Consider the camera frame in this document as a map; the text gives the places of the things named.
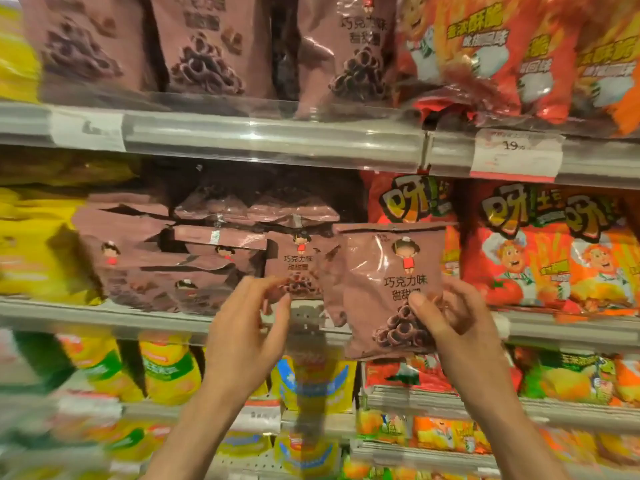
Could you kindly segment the yellow blue snack bag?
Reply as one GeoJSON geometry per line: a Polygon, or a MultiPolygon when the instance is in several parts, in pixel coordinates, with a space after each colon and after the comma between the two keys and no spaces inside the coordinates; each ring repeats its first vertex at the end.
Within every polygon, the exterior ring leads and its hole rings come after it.
{"type": "Polygon", "coordinates": [[[352,410],[358,363],[327,355],[284,355],[271,371],[271,391],[287,410],[347,413],[352,410]]]}
{"type": "Polygon", "coordinates": [[[335,480],[340,473],[342,444],[335,437],[281,433],[273,443],[275,462],[303,480],[335,480]]]}

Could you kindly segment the row of orange snack bags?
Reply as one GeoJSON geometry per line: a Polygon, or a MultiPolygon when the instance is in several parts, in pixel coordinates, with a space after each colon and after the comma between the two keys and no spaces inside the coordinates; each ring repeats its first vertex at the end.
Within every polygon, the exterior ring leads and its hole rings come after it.
{"type": "Polygon", "coordinates": [[[484,432],[471,420],[360,410],[356,414],[356,432],[363,440],[404,447],[467,454],[492,453],[484,432]]]}

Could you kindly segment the person's right forearm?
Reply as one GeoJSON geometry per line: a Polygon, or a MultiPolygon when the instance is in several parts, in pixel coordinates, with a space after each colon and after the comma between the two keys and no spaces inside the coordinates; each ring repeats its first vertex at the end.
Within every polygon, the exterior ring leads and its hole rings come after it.
{"type": "Polygon", "coordinates": [[[572,480],[526,415],[512,385],[459,387],[471,418],[489,440],[503,480],[572,480]]]}

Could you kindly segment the pile of brown snack bags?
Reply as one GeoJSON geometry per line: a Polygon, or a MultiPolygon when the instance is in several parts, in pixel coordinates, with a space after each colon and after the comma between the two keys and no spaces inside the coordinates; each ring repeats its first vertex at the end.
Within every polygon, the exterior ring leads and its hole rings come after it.
{"type": "Polygon", "coordinates": [[[71,221],[104,295],[142,312],[213,314],[264,270],[264,233],[176,225],[145,191],[93,193],[71,221]]]}

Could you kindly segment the person's left forearm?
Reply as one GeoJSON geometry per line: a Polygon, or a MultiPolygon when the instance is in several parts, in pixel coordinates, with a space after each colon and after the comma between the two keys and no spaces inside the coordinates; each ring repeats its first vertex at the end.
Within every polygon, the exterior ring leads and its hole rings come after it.
{"type": "Polygon", "coordinates": [[[218,447],[256,386],[203,384],[181,409],[140,480],[205,480],[218,447]]]}

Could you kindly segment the person's right hand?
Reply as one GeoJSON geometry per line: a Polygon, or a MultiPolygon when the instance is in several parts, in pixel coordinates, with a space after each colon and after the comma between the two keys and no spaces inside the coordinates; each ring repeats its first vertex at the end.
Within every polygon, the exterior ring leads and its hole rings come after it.
{"type": "Polygon", "coordinates": [[[452,343],[435,346],[458,395],[459,387],[484,384],[505,388],[507,383],[513,387],[505,350],[484,297],[473,285],[452,276],[444,276],[443,285],[452,343]]]}

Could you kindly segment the brown snack packet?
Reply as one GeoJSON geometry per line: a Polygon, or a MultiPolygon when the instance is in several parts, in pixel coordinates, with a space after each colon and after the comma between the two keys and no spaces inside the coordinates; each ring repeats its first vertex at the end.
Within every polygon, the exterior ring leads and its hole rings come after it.
{"type": "Polygon", "coordinates": [[[430,353],[435,341],[413,313],[418,292],[442,306],[447,224],[338,223],[336,246],[318,261],[324,306],[334,325],[347,325],[350,360],[430,353]]]}

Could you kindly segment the person's left hand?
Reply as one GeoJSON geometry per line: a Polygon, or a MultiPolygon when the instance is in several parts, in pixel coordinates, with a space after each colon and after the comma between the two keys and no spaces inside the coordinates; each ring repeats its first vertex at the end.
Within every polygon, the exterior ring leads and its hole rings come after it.
{"type": "Polygon", "coordinates": [[[276,276],[246,276],[239,282],[209,327],[203,384],[239,382],[256,386],[255,391],[267,379],[276,362],[264,359],[264,340],[286,294],[285,283],[276,276]]]}

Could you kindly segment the large brown snack bag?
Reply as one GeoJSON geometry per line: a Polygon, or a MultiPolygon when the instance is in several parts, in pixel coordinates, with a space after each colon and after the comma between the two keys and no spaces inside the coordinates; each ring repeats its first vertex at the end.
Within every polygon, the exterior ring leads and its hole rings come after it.
{"type": "Polygon", "coordinates": [[[150,0],[169,93],[274,99],[271,0],[150,0]]]}
{"type": "Polygon", "coordinates": [[[390,106],[396,0],[298,0],[297,119],[390,106]]]}
{"type": "Polygon", "coordinates": [[[24,33],[40,65],[40,93],[73,86],[157,88],[141,0],[20,0],[24,33]]]}

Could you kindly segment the red chef print snack bag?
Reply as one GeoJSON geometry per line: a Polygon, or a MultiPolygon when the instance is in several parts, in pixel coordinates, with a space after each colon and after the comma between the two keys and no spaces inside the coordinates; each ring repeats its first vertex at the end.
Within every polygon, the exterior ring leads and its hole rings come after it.
{"type": "Polygon", "coordinates": [[[452,204],[450,180],[428,176],[425,171],[400,174],[361,171],[367,190],[370,223],[446,223],[441,268],[444,274],[460,276],[460,231],[452,204]]]}
{"type": "Polygon", "coordinates": [[[487,305],[640,317],[633,192],[473,180],[464,196],[460,276],[487,305]]]}

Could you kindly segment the white red price label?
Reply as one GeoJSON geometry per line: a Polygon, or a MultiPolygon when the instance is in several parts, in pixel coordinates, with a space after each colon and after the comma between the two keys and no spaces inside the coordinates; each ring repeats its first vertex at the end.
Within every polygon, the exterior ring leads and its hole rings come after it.
{"type": "Polygon", "coordinates": [[[474,139],[470,176],[551,184],[563,163],[565,137],[523,130],[482,128],[474,139]]]}

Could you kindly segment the metal shelf rail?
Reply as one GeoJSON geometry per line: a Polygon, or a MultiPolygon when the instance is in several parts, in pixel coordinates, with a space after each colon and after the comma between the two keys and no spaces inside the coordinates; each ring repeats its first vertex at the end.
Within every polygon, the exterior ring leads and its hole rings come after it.
{"type": "MultiPolygon", "coordinates": [[[[453,394],[374,386],[359,398],[363,400],[363,405],[388,413],[452,420],[470,418],[462,400],[453,394]]],[[[526,398],[521,399],[521,404],[528,416],[544,428],[640,436],[640,409],[526,398]]],[[[142,401],[124,403],[122,416],[171,421],[179,411],[180,406],[162,406],[142,401]]],[[[356,409],[352,408],[346,413],[303,413],[302,416],[283,411],[281,430],[352,438],[356,436],[356,409]]]]}
{"type": "Polygon", "coordinates": [[[341,457],[334,462],[329,473],[293,474],[275,459],[273,451],[269,451],[254,458],[218,458],[212,462],[206,480],[338,480],[347,456],[373,467],[412,467],[476,478],[501,478],[497,463],[490,454],[429,451],[354,440],[349,452],[342,451],[341,457]]]}
{"type": "MultiPolygon", "coordinates": [[[[295,301],[291,326],[297,333],[324,334],[332,345],[351,337],[345,325],[334,327],[321,311],[319,301],[295,301]]],[[[500,311],[494,321],[502,339],[511,344],[575,347],[603,353],[640,353],[640,319],[614,317],[595,321],[558,323],[546,313],[500,311]]],[[[121,339],[137,339],[143,331],[187,335],[192,344],[203,344],[212,318],[183,313],[144,312],[106,301],[98,306],[73,306],[40,301],[0,298],[0,328],[48,333],[110,333],[121,339]]]]}
{"type": "MultiPolygon", "coordinates": [[[[0,144],[56,148],[49,107],[0,101],[0,144]]],[[[477,131],[399,120],[316,122],[184,112],[124,113],[127,153],[470,177],[477,131]]],[[[640,190],[640,141],[569,137],[556,182],[640,190]]]]}

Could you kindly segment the red orange snack bag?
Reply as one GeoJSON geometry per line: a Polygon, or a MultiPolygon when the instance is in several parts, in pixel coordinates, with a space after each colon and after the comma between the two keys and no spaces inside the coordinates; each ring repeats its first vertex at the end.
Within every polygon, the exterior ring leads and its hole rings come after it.
{"type": "Polygon", "coordinates": [[[582,26],[571,115],[612,137],[640,133],[640,2],[582,26]]]}
{"type": "Polygon", "coordinates": [[[397,103],[460,104],[515,116],[517,72],[542,0],[397,0],[397,103]]]}
{"type": "Polygon", "coordinates": [[[550,9],[535,31],[517,79],[522,112],[555,125],[570,113],[582,21],[550,9]]]}

